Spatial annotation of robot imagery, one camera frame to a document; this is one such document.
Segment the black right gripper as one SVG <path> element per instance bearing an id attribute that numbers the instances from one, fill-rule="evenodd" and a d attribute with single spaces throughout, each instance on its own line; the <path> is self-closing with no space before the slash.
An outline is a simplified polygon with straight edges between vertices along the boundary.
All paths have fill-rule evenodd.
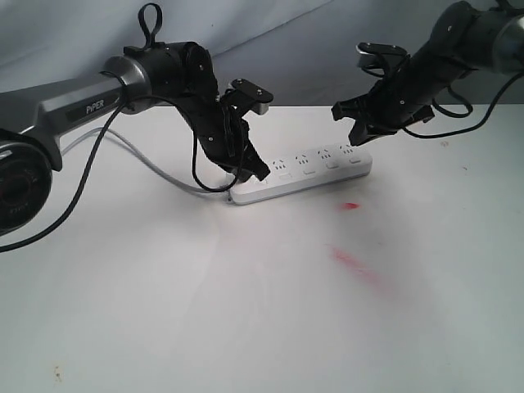
<path id="1" fill-rule="evenodd" d="M 363 96 L 336 102 L 331 108 L 335 121 L 356 120 L 349 133 L 352 147 L 391 136 L 402 128 L 434 118 L 434 75 L 397 73 L 377 83 Z"/>

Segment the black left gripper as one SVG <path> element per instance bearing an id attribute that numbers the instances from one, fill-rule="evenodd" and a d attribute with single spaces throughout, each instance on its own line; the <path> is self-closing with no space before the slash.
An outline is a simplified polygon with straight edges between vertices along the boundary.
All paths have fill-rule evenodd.
<path id="1" fill-rule="evenodd" d="M 206 157 L 245 183 L 255 176 L 265 180 L 270 169 L 249 140 L 249 124 L 242 118 L 252 100 L 242 92 L 226 92 L 210 99 L 195 94 L 179 98 L 179 112 L 196 135 Z"/>

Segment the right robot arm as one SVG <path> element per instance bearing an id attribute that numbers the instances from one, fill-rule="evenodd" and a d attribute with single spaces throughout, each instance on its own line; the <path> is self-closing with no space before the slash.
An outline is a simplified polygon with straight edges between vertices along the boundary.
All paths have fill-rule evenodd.
<path id="1" fill-rule="evenodd" d="M 447 90 L 472 113 L 471 103 L 452 89 L 458 79 L 484 70 L 509 76 L 496 93 L 490 114 L 507 89 L 523 76 L 523 10 L 507 1 L 486 11 L 469 2 L 451 4 L 436 21 L 429 39 L 414 54 L 396 45 L 359 43 L 358 67 L 377 78 L 364 95 L 339 101 L 331 109 L 335 121 L 354 121 L 350 144 L 374 139 L 432 120 L 436 112 L 459 119 L 461 114 L 439 106 L 436 97 Z"/>

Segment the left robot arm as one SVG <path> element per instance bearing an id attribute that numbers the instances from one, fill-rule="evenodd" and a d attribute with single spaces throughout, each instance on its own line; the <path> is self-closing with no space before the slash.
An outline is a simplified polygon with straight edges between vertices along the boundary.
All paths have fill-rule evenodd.
<path id="1" fill-rule="evenodd" d="M 111 111 L 135 115 L 174 106 L 206 157 L 239 183 L 269 167 L 249 139 L 244 115 L 264 114 L 268 91 L 244 80 L 220 93 L 209 52 L 194 42 L 127 47 L 93 76 L 1 95 L 1 231 L 25 226 L 43 208 L 62 168 L 61 137 Z"/>

